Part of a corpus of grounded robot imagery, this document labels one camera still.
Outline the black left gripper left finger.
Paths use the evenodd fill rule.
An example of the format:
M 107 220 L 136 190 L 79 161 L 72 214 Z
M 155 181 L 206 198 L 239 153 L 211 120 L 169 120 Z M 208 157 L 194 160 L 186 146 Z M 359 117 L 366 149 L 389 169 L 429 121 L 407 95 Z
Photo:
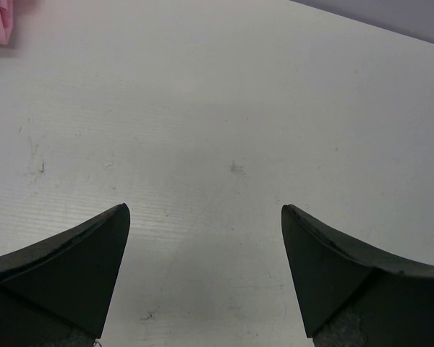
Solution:
M 0 346 L 94 346 L 128 235 L 120 204 L 0 256 Z

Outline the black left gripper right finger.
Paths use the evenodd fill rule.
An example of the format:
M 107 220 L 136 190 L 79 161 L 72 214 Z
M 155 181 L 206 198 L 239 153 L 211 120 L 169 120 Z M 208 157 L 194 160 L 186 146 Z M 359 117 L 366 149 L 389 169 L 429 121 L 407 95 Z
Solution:
M 371 246 L 294 205 L 281 228 L 316 346 L 434 346 L 434 266 Z

